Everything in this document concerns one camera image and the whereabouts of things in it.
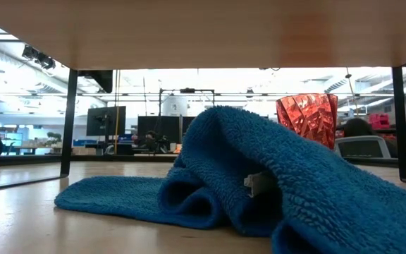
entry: chair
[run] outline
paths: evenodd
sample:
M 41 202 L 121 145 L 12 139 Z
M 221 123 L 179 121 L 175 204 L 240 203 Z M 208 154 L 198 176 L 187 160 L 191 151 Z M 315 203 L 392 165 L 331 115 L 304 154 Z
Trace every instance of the chair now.
M 13 144 L 15 144 L 15 142 L 12 142 L 9 146 L 7 145 L 3 146 L 3 152 L 5 152 L 6 155 L 10 155 L 10 153 L 12 152 Z
M 337 138 L 335 153 L 341 157 L 391 158 L 386 141 L 376 135 Z

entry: metal frame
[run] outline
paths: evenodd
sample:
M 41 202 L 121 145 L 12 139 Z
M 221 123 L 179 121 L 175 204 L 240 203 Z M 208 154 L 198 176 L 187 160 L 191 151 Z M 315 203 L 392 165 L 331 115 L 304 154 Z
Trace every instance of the metal frame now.
M 70 69 L 68 76 L 67 109 L 65 113 L 65 126 L 63 127 L 63 144 L 61 157 L 61 173 L 59 176 L 2 184 L 0 189 L 21 186 L 43 181 L 65 178 L 70 174 L 71 145 L 73 141 L 73 122 L 75 120 L 76 90 L 78 88 L 78 71 Z
M 402 66 L 393 67 L 394 112 L 398 142 L 399 178 L 402 182 L 406 183 L 406 116 L 403 85 Z

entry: black table leg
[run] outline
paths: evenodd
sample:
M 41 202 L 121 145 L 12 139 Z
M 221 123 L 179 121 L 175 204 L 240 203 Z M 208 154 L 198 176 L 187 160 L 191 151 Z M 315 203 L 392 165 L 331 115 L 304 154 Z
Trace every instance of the black table leg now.
M 61 176 L 70 173 L 71 145 L 73 143 L 73 123 L 75 120 L 76 90 L 78 88 L 78 71 L 70 69 L 68 76 L 67 109 L 65 112 L 65 126 L 63 127 Z
M 395 128 L 398 139 L 399 178 L 406 183 L 406 116 L 402 66 L 393 67 Z

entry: desk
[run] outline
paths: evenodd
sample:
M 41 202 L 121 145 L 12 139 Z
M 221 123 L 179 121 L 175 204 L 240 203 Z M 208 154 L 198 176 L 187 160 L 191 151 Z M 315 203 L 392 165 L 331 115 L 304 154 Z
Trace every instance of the desk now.
M 16 146 L 12 147 L 15 150 L 16 155 L 20 155 L 21 149 L 31 150 L 31 153 L 35 155 L 37 149 L 52 149 L 54 154 L 62 153 L 62 147 L 34 147 L 34 146 Z
M 103 155 L 103 146 L 104 144 L 86 144 L 85 148 L 95 148 L 97 151 L 97 155 Z M 117 155 L 134 155 L 135 153 L 136 149 L 133 149 L 132 143 L 117 143 Z

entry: cable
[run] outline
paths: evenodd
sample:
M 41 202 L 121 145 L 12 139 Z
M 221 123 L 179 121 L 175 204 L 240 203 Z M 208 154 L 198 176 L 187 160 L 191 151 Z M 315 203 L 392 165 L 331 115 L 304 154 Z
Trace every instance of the cable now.
M 145 98 L 145 116 L 147 116 L 147 93 L 145 92 L 145 77 L 144 77 L 144 98 Z
M 357 112 L 357 117 L 358 117 L 359 116 L 358 104 L 357 104 L 357 100 L 355 99 L 355 93 L 353 92 L 352 82 L 350 82 L 350 77 L 352 77 L 352 75 L 349 73 L 349 67 L 345 67 L 345 69 L 347 70 L 347 75 L 345 76 L 345 78 L 347 78 L 349 80 L 350 91 L 352 92 L 353 103 L 355 104 L 355 109 L 356 109 L 355 111 Z
M 117 117 L 116 117 L 116 138 L 115 138 L 115 147 L 114 147 L 114 154 L 117 155 L 117 141 L 118 141 L 118 117 L 119 117 L 119 107 L 118 107 L 118 99 L 117 96 L 120 97 L 120 93 L 117 94 L 117 91 L 120 92 L 120 70 L 116 71 L 116 108 L 117 108 Z
M 53 73 L 49 73 L 45 68 L 42 68 L 42 72 L 45 73 L 50 78 L 53 78 L 56 75 Z
M 27 64 L 29 61 L 31 61 L 31 59 L 28 59 L 26 61 L 24 61 L 17 69 L 23 67 L 25 64 Z

